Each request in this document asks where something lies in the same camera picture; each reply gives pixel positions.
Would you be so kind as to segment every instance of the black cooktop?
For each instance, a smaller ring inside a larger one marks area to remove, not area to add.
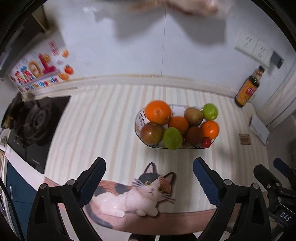
[[[57,97],[57,98],[44,98],[37,101],[38,106],[41,106],[41,111],[36,113],[34,117],[28,117],[26,111],[20,111],[20,119],[26,121],[32,119],[33,124],[29,126],[23,121],[21,125],[16,122],[14,128],[11,130],[8,145],[29,165],[35,168],[40,173],[44,174],[46,160],[49,152],[49,148],[54,136],[55,130],[59,123],[59,120],[70,100],[70,96]],[[50,108],[45,111],[42,110],[42,106],[48,105],[50,102]],[[33,106],[34,102],[25,102],[25,105]],[[28,133],[28,130],[33,133],[38,132],[34,138],[34,134]]]

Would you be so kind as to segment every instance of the black pan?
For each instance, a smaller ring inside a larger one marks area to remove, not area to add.
[[[13,100],[11,101],[3,116],[1,122],[2,129],[13,128],[13,120],[17,116],[20,108],[23,106],[23,103],[24,102],[22,101],[22,94],[18,92],[15,98],[13,98]]]

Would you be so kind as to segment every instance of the bottle label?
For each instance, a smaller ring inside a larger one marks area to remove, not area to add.
[[[241,105],[245,105],[250,100],[250,98],[256,90],[257,87],[254,86],[249,79],[247,79],[245,84],[236,96],[237,102]]]

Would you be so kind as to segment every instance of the brown tag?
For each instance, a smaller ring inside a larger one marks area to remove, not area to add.
[[[241,139],[242,145],[251,145],[251,139],[250,136],[247,134],[240,134],[239,138]]]

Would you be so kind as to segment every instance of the fruit basket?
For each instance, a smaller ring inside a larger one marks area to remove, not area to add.
[[[189,108],[189,107],[192,107],[192,106],[184,106],[184,105],[169,105],[170,108],[172,109],[172,118],[175,117],[175,116],[182,116],[184,117],[184,111]],[[138,136],[138,138],[141,140],[141,130],[142,130],[142,127],[149,123],[149,120],[146,118],[145,116],[145,113],[144,113],[144,110],[145,108],[141,109],[137,116],[136,116],[136,119],[135,119],[135,132],[136,132],[136,135]],[[168,124],[164,125],[163,126],[165,129],[168,128]],[[161,141],[160,143],[158,143],[157,145],[147,145],[149,147],[152,147],[152,148],[160,148],[160,149],[167,149],[166,146],[164,145],[163,141]],[[201,144],[198,144],[198,145],[190,145],[188,143],[185,143],[183,144],[179,149],[204,149]]]

